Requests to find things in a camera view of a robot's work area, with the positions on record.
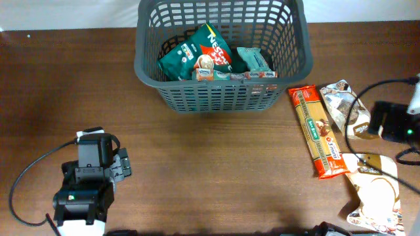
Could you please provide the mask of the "green Nescafe coffee bag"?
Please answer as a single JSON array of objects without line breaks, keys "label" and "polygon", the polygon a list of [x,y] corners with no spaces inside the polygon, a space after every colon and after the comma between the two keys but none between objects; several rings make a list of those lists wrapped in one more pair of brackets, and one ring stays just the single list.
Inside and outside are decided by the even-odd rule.
[{"label": "green Nescafe coffee bag", "polygon": [[243,73],[246,63],[231,50],[219,31],[210,23],[202,25],[187,40],[179,43],[157,61],[172,81],[191,80],[195,69],[223,73]]}]

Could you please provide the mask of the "blue tissue pack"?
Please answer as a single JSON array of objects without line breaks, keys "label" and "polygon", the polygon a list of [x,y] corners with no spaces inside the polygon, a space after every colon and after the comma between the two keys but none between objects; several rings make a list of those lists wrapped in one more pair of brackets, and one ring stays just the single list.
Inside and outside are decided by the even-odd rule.
[{"label": "blue tissue pack", "polygon": [[278,73],[275,71],[247,71],[244,73],[224,73],[214,69],[195,69],[192,72],[192,79],[197,81],[239,81],[253,78],[275,78]]}]

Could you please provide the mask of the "pale green bar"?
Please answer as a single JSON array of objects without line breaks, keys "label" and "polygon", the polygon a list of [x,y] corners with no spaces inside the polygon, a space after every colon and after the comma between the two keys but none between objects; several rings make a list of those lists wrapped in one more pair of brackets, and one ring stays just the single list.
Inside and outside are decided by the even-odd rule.
[{"label": "pale green bar", "polygon": [[238,47],[237,52],[249,71],[270,71],[270,67],[262,56],[260,48]]}]

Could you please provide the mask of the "orange spaghetti packet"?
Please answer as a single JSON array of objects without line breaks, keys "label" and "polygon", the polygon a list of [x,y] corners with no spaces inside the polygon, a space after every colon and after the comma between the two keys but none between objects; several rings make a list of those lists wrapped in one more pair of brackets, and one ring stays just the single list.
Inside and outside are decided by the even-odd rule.
[{"label": "orange spaghetti packet", "polygon": [[297,112],[312,162],[319,179],[349,173],[337,139],[314,85],[290,88],[288,93]]}]

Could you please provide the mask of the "small beige snack pouch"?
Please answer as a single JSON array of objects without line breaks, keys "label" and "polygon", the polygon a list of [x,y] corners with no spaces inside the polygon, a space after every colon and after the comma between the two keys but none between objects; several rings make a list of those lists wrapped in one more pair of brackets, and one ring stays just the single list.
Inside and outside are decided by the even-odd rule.
[{"label": "small beige snack pouch", "polygon": [[371,115],[362,101],[358,99],[350,108],[357,94],[344,79],[322,87],[320,94],[331,118],[343,134],[347,132],[349,139],[372,140],[379,137],[368,132]]}]

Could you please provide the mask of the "large beige snack bag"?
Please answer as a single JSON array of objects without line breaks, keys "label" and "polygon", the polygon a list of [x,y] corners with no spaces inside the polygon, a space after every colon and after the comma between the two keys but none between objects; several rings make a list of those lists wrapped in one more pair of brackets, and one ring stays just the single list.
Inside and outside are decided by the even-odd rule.
[{"label": "large beige snack bag", "polygon": [[396,163],[377,154],[342,156],[349,169],[346,177],[360,199],[360,206],[346,217],[347,222],[387,235],[404,236],[399,184],[378,171],[397,176]]}]

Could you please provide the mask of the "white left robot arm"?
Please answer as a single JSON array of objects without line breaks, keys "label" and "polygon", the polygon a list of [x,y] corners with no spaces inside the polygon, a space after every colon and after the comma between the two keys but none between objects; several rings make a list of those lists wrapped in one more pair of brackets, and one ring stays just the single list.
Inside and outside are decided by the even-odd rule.
[{"label": "white left robot arm", "polygon": [[53,197],[54,220],[60,235],[104,235],[116,184],[132,174],[125,148],[111,165],[84,167],[77,161],[62,164],[62,187]]}]

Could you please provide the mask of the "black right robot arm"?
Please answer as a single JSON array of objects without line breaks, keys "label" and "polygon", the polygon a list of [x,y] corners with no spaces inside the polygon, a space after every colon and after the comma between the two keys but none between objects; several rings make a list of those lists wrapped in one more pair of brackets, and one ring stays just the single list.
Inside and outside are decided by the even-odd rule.
[{"label": "black right robot arm", "polygon": [[409,145],[409,149],[396,155],[396,161],[403,165],[419,166],[419,161],[402,159],[409,153],[419,154],[419,75],[409,78],[408,83],[415,86],[411,102],[407,105],[376,101],[367,131],[386,141]]}]

